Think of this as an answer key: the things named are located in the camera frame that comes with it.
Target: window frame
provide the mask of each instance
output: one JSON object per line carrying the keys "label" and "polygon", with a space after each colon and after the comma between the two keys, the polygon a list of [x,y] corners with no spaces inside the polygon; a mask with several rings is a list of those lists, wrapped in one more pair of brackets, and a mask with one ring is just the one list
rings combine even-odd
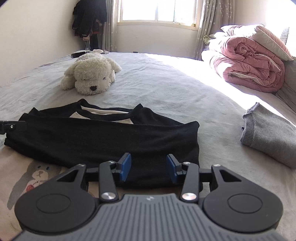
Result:
{"label": "window frame", "polygon": [[185,23],[178,23],[173,21],[158,21],[158,6],[155,10],[155,19],[154,20],[122,20],[123,15],[123,4],[122,1],[118,0],[118,25],[159,25],[159,26],[169,26],[177,28],[187,28],[191,30],[198,30],[199,23],[201,18],[201,9],[202,9],[202,0],[195,0],[194,8],[195,12],[193,13],[192,19],[193,24],[187,25]]}

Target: curtain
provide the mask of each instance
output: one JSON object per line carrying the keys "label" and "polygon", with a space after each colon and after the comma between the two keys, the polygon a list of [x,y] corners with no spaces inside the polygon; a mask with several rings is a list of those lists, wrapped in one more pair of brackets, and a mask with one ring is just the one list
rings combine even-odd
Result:
{"label": "curtain", "polygon": [[221,27],[233,24],[235,0],[203,0],[200,26],[197,33],[195,59],[201,60],[204,48],[202,37],[221,31]]}
{"label": "curtain", "polygon": [[116,52],[118,0],[106,0],[107,22],[104,23],[102,49]]}

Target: pink comforter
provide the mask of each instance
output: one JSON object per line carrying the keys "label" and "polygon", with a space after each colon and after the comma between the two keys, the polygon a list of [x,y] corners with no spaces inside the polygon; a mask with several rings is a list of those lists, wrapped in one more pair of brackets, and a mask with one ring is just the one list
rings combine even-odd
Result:
{"label": "pink comforter", "polygon": [[202,59],[225,81],[262,92],[276,92],[283,86],[283,62],[254,40],[213,39],[209,49],[202,52]]}

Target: white plush dog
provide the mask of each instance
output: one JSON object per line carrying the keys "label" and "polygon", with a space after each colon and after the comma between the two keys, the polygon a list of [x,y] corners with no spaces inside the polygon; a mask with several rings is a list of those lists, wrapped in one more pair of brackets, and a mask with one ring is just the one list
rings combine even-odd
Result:
{"label": "white plush dog", "polygon": [[76,88],[82,95],[95,95],[108,89],[115,81],[115,73],[122,70],[118,63],[103,57],[102,50],[94,50],[80,56],[64,73],[61,87]]}

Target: gray ribbed pad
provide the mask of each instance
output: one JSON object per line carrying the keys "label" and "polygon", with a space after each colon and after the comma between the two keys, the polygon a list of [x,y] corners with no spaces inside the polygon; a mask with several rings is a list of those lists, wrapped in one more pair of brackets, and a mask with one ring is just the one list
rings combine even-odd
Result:
{"label": "gray ribbed pad", "polygon": [[125,195],[103,205],[84,227],[72,233],[41,236],[24,231],[16,241],[283,241],[275,230],[237,234],[212,223],[196,204],[175,194]]}

